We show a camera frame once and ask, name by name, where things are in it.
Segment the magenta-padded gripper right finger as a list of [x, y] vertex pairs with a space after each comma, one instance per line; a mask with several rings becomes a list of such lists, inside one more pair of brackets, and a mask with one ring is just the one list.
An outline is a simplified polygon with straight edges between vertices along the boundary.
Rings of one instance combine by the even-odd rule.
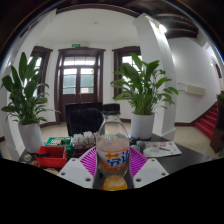
[[134, 148], [130, 148], [129, 172], [134, 188], [141, 188], [168, 176], [168, 172], [157, 159], [148, 159]]

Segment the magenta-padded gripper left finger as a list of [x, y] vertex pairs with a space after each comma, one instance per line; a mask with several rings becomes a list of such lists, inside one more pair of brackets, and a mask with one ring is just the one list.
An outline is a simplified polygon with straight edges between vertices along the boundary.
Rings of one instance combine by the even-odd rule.
[[92, 147], [79, 158], [71, 158], [58, 176], [84, 188], [93, 188], [97, 171], [96, 148]]

